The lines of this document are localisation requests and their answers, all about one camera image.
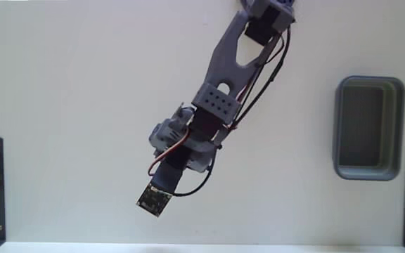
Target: orange wire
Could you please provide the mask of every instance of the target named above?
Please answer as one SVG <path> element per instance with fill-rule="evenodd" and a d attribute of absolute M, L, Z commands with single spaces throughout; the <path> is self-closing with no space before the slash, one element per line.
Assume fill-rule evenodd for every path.
<path fill-rule="evenodd" d="M 149 176 L 154 176 L 154 173 L 151 173 L 151 170 L 153 170 L 153 167 L 155 164 L 157 164 L 158 162 L 160 162 L 160 160 L 162 160 L 164 157 L 166 157 L 171 151 L 177 149 L 180 145 L 182 145 L 182 143 L 184 143 L 185 141 L 187 141 L 187 138 L 190 136 L 190 129 L 187 128 L 186 134 L 184 135 L 184 137 L 182 137 L 181 140 L 179 140 L 178 142 L 176 142 L 173 146 L 171 146 L 170 148 L 168 148 L 166 151 L 164 151 L 162 154 L 158 155 L 155 159 L 154 162 L 149 166 L 148 168 L 148 175 Z"/>

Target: white backdrop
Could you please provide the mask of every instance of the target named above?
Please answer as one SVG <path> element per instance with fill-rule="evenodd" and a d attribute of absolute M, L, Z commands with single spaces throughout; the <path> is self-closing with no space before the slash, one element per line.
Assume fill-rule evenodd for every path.
<path fill-rule="evenodd" d="M 149 181 L 150 131 L 191 101 L 239 8 L 0 2 L 8 240 L 401 244 L 404 169 L 389 182 L 346 181 L 331 162 L 340 81 L 405 83 L 400 0 L 298 1 L 285 66 L 225 142 L 208 184 L 159 219 L 135 205 Z M 242 57 L 253 51 L 242 46 Z M 202 177 L 185 173 L 179 190 Z"/>

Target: robotic arm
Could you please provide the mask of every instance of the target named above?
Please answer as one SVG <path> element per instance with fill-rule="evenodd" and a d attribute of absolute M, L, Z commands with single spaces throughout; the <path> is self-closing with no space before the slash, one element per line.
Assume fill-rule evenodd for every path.
<path fill-rule="evenodd" d="M 156 158 L 148 170 L 152 179 L 137 205 L 151 214 L 159 216 L 172 196 L 191 195 L 204 186 L 221 142 L 237 127 L 282 67 L 290 43 L 290 25 L 295 21 L 293 1 L 256 0 L 251 6 L 245 2 L 243 5 L 245 10 L 236 14 L 214 50 L 193 106 L 179 106 L 172 117 L 158 124 L 149 136 Z M 263 49 L 254 60 L 239 65 L 237 43 L 243 31 Z M 285 31 L 286 41 L 270 57 Z M 268 81 L 242 112 L 264 66 L 282 50 L 281 60 Z M 227 85 L 229 91 L 221 91 L 220 84 Z M 160 165 L 153 174 L 151 171 L 157 163 Z M 200 173 L 207 170 L 207 176 L 195 190 L 175 193 L 185 169 Z"/>

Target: wire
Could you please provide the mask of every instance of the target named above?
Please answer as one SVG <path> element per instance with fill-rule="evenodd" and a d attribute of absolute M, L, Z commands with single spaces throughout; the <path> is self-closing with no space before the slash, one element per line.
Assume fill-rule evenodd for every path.
<path fill-rule="evenodd" d="M 192 195 L 192 194 L 198 192 L 207 183 L 207 180 L 209 180 L 210 175 L 212 175 L 212 169 L 214 168 L 214 165 L 215 165 L 216 156 L 217 156 L 217 149 L 215 149 L 214 156 L 212 157 L 212 162 L 210 163 L 209 167 L 207 168 L 207 175 L 205 176 L 204 180 L 201 182 L 201 184 L 197 188 L 195 188 L 192 191 L 189 191 L 188 193 L 172 193 L 172 195 L 174 197 L 186 197 L 186 196 L 189 196 L 189 195 Z"/>
<path fill-rule="evenodd" d="M 251 94 L 252 89 L 254 88 L 255 84 L 257 83 L 257 80 L 259 79 L 259 76 L 260 76 L 260 74 L 262 73 L 262 70 L 264 69 L 264 66 L 267 65 L 268 63 L 270 63 L 270 62 L 284 49 L 285 41 L 284 41 L 284 39 L 283 39 L 283 37 L 282 37 L 282 34 L 279 35 L 279 40 L 282 41 L 281 47 L 277 50 L 277 52 L 275 52 L 275 54 L 274 54 L 272 57 L 270 57 L 270 59 L 268 59 L 265 63 L 263 63 L 262 65 L 260 65 L 260 66 L 256 69 L 256 72 L 255 72 L 255 73 L 253 74 L 253 76 L 251 77 L 254 81 L 249 82 L 249 84 L 251 84 L 251 83 L 252 83 L 252 84 L 251 84 L 250 86 L 245 87 L 244 90 L 241 91 L 240 95 L 238 96 L 238 101 L 242 100 L 243 94 L 244 94 L 245 91 L 247 90 L 246 97 L 245 97 L 245 99 L 243 99 L 243 103 L 241 104 L 240 108 L 238 109 L 237 114 L 236 114 L 236 116 L 234 117 L 234 121 L 237 120 L 237 118 L 238 118 L 240 112 L 241 112 L 242 109 L 243 109 L 243 106 L 245 106 L 245 102 L 248 100 L 248 98 L 249 98 L 249 96 L 250 96 L 250 94 Z"/>
<path fill-rule="evenodd" d="M 187 131 L 186 131 L 184 137 L 182 137 L 181 140 L 176 142 L 173 146 L 168 148 L 166 151 L 164 151 L 162 154 L 158 155 L 154 159 L 154 162 L 148 168 L 148 175 L 149 176 L 154 176 L 154 173 L 151 173 L 151 170 L 153 170 L 154 165 L 157 164 L 158 162 L 160 162 L 160 160 L 162 160 L 164 157 L 166 157 L 168 154 L 170 154 L 173 150 L 177 149 L 180 145 L 182 145 L 182 143 L 184 143 L 188 139 L 189 136 L 190 136 L 190 129 L 187 128 Z"/>
<path fill-rule="evenodd" d="M 251 108 L 254 106 L 254 104 L 259 100 L 259 98 L 262 96 L 262 94 L 266 91 L 266 89 L 268 88 L 268 86 L 270 85 L 270 83 L 272 83 L 274 81 L 274 78 L 276 77 L 276 75 L 279 73 L 279 71 L 281 70 L 283 64 L 284 64 L 284 59 L 287 56 L 287 52 L 288 52 L 288 48 L 290 46 L 290 36 L 291 36 L 291 32 L 290 32 L 290 27 L 287 29 L 287 41 L 285 43 L 285 48 L 284 48 L 284 52 L 281 56 L 281 59 L 279 60 L 277 66 L 274 68 L 273 72 L 271 73 L 270 77 L 268 78 L 268 80 L 266 81 L 265 85 L 262 87 L 262 89 L 259 91 L 259 93 L 254 97 L 254 99 L 251 101 L 251 103 L 248 105 L 248 107 L 245 109 L 245 112 L 243 112 L 238 119 L 236 119 L 232 125 L 231 128 L 235 129 L 238 125 L 238 123 L 240 123 L 242 121 L 242 119 L 246 116 L 246 114 L 251 110 Z"/>
<path fill-rule="evenodd" d="M 275 54 L 273 54 L 273 56 L 272 56 L 270 59 L 268 59 L 268 60 L 264 63 L 264 65 L 266 65 L 266 64 L 270 63 L 272 60 L 274 60 L 274 58 L 275 58 L 280 52 L 282 52 L 282 50 L 284 49 L 285 41 L 284 41 L 284 38 L 282 37 L 282 34 L 279 35 L 279 41 L 282 41 L 282 42 L 281 42 L 281 47 L 279 47 L 278 51 L 275 52 Z"/>

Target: gray tray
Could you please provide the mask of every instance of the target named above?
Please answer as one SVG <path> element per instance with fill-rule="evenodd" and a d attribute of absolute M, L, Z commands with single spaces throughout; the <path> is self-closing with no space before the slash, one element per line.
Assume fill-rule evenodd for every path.
<path fill-rule="evenodd" d="M 404 85 L 391 77 L 348 77 L 336 92 L 333 161 L 344 179 L 397 176 L 404 122 Z"/>

